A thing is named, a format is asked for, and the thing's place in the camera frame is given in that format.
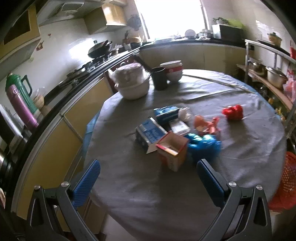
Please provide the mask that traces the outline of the blue plastic bag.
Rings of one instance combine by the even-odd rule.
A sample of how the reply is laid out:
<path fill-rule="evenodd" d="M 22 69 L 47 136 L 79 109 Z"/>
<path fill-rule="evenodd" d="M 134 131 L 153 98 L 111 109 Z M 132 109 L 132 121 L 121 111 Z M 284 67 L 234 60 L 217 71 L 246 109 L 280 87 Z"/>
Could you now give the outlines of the blue plastic bag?
<path fill-rule="evenodd" d="M 215 159 L 221 151 L 221 141 L 214 135 L 199 136 L 194 133 L 185 135 L 189 139 L 188 152 L 194 161 L 206 159 L 208 162 Z"/>

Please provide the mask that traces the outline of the orange snack wrapper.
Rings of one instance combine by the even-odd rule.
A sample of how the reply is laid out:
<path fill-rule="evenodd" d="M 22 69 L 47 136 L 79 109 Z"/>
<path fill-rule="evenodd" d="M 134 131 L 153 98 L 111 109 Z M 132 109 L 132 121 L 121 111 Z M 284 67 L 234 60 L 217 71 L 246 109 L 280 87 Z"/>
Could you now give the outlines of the orange snack wrapper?
<path fill-rule="evenodd" d="M 211 121 L 207 121 L 203 118 L 203 116 L 196 115 L 194 117 L 194 129 L 199 133 L 200 136 L 217 136 L 220 134 L 220 130 L 217 127 L 219 120 L 219 117 L 214 117 Z"/>

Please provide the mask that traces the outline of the red cardboard box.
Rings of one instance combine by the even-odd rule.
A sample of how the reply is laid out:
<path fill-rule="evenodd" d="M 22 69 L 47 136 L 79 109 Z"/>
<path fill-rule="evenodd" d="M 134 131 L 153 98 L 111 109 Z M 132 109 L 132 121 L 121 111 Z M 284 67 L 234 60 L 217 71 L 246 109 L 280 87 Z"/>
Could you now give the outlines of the red cardboard box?
<path fill-rule="evenodd" d="M 168 132 L 156 143 L 161 162 L 177 172 L 186 159 L 188 142 L 188 138 Z"/>

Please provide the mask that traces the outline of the red wrapper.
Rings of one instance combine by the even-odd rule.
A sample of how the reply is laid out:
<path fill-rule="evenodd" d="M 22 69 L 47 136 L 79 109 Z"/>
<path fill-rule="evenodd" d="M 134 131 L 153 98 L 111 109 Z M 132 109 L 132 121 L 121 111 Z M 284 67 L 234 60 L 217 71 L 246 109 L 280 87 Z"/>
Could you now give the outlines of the red wrapper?
<path fill-rule="evenodd" d="M 228 106 L 222 110 L 228 121 L 240 121 L 243 119 L 243 108 L 237 104 L 235 106 Z"/>

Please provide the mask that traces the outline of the long white box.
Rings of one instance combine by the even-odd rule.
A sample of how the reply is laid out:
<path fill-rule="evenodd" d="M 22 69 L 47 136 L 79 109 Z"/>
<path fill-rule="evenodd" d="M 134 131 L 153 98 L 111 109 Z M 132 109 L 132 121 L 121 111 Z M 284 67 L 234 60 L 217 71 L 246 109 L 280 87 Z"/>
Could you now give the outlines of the long white box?
<path fill-rule="evenodd" d="M 171 131 L 176 135 L 183 136 L 190 132 L 189 126 L 179 119 L 170 121 L 169 126 L 171 128 Z"/>

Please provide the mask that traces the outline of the white paper ball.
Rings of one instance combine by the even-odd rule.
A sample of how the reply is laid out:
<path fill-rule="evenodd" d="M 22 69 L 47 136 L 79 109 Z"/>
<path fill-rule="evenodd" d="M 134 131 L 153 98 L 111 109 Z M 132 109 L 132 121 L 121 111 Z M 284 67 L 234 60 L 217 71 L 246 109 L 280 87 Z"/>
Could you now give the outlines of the white paper ball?
<path fill-rule="evenodd" d="M 180 108 L 178 111 L 178 119 L 180 119 L 183 122 L 188 122 L 191 116 L 192 114 L 189 107 Z"/>

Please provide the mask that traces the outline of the blue white carton box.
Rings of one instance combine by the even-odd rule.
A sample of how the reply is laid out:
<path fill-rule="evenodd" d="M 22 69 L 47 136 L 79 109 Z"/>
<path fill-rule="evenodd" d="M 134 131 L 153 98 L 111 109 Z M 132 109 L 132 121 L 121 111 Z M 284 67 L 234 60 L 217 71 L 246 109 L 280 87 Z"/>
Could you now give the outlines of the blue white carton box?
<path fill-rule="evenodd" d="M 156 143 L 166 134 L 167 131 L 152 117 L 135 128 L 136 141 L 143 147 L 146 154 L 156 151 Z"/>

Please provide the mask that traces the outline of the blue tissue pack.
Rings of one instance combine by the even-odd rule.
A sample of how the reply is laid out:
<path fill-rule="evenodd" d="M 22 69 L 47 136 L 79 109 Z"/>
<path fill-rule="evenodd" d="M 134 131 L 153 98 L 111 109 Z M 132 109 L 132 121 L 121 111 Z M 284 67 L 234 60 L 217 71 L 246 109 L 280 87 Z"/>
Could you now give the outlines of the blue tissue pack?
<path fill-rule="evenodd" d="M 165 125 L 178 118 L 180 108 L 177 106 L 164 106 L 155 108 L 154 115 L 159 125 Z"/>

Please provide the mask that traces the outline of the red plastic trash basket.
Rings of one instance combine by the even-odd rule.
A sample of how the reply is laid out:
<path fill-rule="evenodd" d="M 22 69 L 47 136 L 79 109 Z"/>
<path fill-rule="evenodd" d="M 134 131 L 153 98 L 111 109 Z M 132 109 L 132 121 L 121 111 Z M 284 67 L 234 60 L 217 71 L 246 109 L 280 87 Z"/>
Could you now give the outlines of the red plastic trash basket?
<path fill-rule="evenodd" d="M 295 154 L 287 152 L 280 185 L 268 204 L 271 211 L 282 212 L 295 206 L 295 173 Z"/>

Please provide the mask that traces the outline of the purple thermos bottle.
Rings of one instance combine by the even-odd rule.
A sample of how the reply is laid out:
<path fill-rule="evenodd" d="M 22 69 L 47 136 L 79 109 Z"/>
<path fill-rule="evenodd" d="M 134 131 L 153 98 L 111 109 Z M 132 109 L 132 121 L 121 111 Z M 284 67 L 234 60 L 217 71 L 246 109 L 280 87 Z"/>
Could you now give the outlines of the purple thermos bottle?
<path fill-rule="evenodd" d="M 7 89 L 6 94 L 8 96 L 8 99 L 10 100 L 11 105 L 13 106 L 25 126 L 29 129 L 31 133 L 34 132 L 35 129 L 38 127 L 38 122 L 23 101 L 17 87 L 14 84 L 11 85 Z"/>

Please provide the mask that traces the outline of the grey tablecloth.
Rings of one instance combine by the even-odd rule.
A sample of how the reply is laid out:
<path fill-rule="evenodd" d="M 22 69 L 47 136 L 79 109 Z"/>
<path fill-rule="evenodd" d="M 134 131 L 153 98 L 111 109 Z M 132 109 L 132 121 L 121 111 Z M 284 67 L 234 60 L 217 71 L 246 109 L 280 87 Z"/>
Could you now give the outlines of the grey tablecloth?
<path fill-rule="evenodd" d="M 201 137 L 162 134 L 149 120 L 157 108 L 188 108 L 212 123 Z M 101 172 L 91 200 L 137 240 L 198 240 L 216 217 L 216 207 L 196 171 L 206 159 L 227 181 L 261 185 L 267 199 L 280 183 L 287 151 L 280 118 L 240 81 L 213 71 L 190 70 L 163 91 L 126 100 L 107 99 L 86 154 Z"/>

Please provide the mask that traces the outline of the steel pot on rack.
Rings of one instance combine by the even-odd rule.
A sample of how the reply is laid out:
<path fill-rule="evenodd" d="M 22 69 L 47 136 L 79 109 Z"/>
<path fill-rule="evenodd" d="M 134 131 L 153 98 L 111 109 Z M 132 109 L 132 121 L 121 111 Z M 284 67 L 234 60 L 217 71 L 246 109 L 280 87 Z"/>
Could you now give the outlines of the steel pot on rack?
<path fill-rule="evenodd" d="M 278 68 L 266 67 L 267 80 L 277 89 L 283 89 L 283 85 L 287 82 L 288 78 Z"/>

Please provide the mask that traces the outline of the green thermos jug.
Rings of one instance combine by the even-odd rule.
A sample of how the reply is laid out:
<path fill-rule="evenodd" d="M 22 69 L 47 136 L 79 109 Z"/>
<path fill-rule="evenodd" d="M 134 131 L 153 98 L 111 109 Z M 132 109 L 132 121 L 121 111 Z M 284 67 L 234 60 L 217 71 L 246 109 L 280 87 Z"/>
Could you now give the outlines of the green thermos jug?
<path fill-rule="evenodd" d="M 16 86 L 23 101 L 27 105 L 30 112 L 34 115 L 36 113 L 36 111 L 38 110 L 38 108 L 35 106 L 35 104 L 31 100 L 31 95 L 33 93 L 33 89 L 31 87 L 29 80 L 28 80 L 28 76 L 25 75 L 23 78 L 21 78 L 20 75 L 9 73 L 6 77 L 5 91 L 7 91 L 11 85 Z"/>

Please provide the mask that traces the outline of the metal storage rack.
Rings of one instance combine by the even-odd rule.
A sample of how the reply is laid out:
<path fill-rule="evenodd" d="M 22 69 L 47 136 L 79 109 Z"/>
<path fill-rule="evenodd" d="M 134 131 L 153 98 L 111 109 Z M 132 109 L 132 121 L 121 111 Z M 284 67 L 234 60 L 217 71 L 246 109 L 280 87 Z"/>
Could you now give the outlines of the metal storage rack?
<path fill-rule="evenodd" d="M 289 63 L 295 64 L 295 60 L 285 54 L 279 47 L 273 47 L 271 45 L 263 44 L 262 41 L 245 40 L 246 54 L 245 64 L 238 65 L 240 69 L 245 72 L 244 82 L 248 82 L 248 78 L 253 81 L 262 83 L 267 87 L 285 106 L 289 111 L 287 118 L 284 120 L 284 129 L 287 133 L 287 137 L 291 138 L 295 131 L 295 100 L 289 98 L 283 91 L 284 85 L 287 83 L 287 76 L 277 68 L 278 57 L 287 60 Z M 261 66 L 261 64 L 255 64 L 250 61 L 250 50 L 252 47 L 259 47 L 265 49 L 274 54 L 273 67 Z"/>

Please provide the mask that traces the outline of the white covered bowl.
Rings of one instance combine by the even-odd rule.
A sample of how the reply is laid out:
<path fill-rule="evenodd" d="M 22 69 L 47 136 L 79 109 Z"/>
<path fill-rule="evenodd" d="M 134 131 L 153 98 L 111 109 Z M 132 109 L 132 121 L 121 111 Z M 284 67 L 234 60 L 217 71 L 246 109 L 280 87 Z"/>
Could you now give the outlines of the white covered bowl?
<path fill-rule="evenodd" d="M 115 89 L 124 99 L 136 100 L 149 92 L 150 74 L 140 63 L 120 66 L 116 70 L 109 70 L 109 77 L 115 83 Z"/>

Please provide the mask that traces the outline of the red white stacked bowls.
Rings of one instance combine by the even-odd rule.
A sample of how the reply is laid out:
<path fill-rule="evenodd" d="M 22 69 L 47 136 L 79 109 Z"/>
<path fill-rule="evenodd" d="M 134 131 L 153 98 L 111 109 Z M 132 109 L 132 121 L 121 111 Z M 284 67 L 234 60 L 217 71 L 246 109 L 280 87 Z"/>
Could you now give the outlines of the red white stacked bowls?
<path fill-rule="evenodd" d="M 168 81 L 177 83 L 182 78 L 184 68 L 181 60 L 161 63 L 160 67 L 165 68 Z"/>

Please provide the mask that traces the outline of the black chopstick holder cup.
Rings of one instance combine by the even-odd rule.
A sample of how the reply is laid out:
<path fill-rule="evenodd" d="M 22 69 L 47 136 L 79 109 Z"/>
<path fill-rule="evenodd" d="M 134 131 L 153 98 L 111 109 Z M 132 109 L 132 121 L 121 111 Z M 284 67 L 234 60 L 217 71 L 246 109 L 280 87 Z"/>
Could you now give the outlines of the black chopstick holder cup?
<path fill-rule="evenodd" d="M 161 91 L 168 87 L 168 79 L 166 75 L 166 69 L 163 67 L 152 68 L 151 71 L 152 80 L 155 90 Z"/>

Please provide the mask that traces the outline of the black wok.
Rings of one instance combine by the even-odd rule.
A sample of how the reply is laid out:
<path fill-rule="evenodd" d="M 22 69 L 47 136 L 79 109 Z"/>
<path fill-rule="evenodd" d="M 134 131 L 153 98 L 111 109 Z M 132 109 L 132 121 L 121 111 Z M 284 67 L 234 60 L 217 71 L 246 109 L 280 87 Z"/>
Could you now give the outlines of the black wok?
<path fill-rule="evenodd" d="M 102 56 L 107 56 L 112 49 L 112 41 L 103 41 L 103 42 L 98 42 L 97 40 L 93 41 L 94 46 L 91 47 L 88 51 L 88 56 L 90 58 L 100 58 Z"/>

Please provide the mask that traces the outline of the microwave oven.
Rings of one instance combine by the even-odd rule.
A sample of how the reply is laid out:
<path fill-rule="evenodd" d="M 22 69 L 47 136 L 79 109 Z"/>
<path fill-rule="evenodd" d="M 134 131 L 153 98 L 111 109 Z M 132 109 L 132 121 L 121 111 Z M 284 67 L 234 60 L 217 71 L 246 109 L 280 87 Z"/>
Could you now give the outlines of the microwave oven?
<path fill-rule="evenodd" d="M 243 30 L 241 28 L 232 27 L 224 24 L 212 25 L 213 37 L 231 42 L 243 41 Z"/>

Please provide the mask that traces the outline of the range hood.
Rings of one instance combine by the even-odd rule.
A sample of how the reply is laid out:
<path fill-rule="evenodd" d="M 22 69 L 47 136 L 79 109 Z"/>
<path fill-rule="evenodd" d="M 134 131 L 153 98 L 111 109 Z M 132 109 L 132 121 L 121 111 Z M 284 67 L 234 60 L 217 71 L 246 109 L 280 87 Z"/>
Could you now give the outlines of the range hood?
<path fill-rule="evenodd" d="M 55 22 L 81 19 L 101 7 L 103 1 L 46 1 L 37 10 L 37 23 L 44 26 Z"/>

